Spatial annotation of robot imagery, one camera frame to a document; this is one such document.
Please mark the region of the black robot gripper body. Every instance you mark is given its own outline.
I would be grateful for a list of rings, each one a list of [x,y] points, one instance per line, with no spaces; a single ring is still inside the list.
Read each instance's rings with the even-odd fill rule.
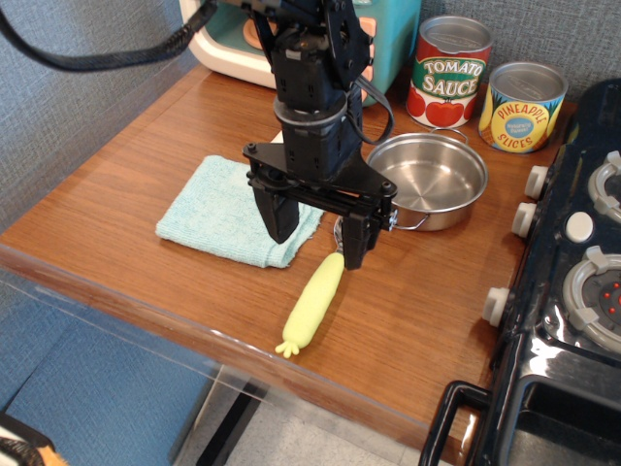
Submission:
[[[314,113],[277,99],[274,111],[283,141],[249,143],[243,149],[252,188],[343,217],[375,216],[380,229],[390,230],[397,187],[363,160],[361,91],[343,93],[328,109]]]

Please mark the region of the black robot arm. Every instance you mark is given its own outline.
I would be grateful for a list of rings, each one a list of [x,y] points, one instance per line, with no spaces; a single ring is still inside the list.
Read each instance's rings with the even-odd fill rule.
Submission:
[[[254,23],[275,76],[282,142],[249,143],[248,183],[269,235],[284,243],[306,204],[343,220],[344,266],[361,267],[391,228],[397,186],[372,169],[362,148],[362,95],[386,98],[363,76],[372,38],[349,1],[237,1]]]

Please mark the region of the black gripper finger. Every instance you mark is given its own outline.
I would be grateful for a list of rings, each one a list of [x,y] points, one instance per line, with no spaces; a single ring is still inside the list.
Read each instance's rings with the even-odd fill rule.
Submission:
[[[277,243],[287,241],[299,224],[299,204],[296,200],[255,187],[254,199],[269,236]]]
[[[343,256],[346,270],[357,270],[379,236],[381,222],[375,216],[346,216],[342,223]]]

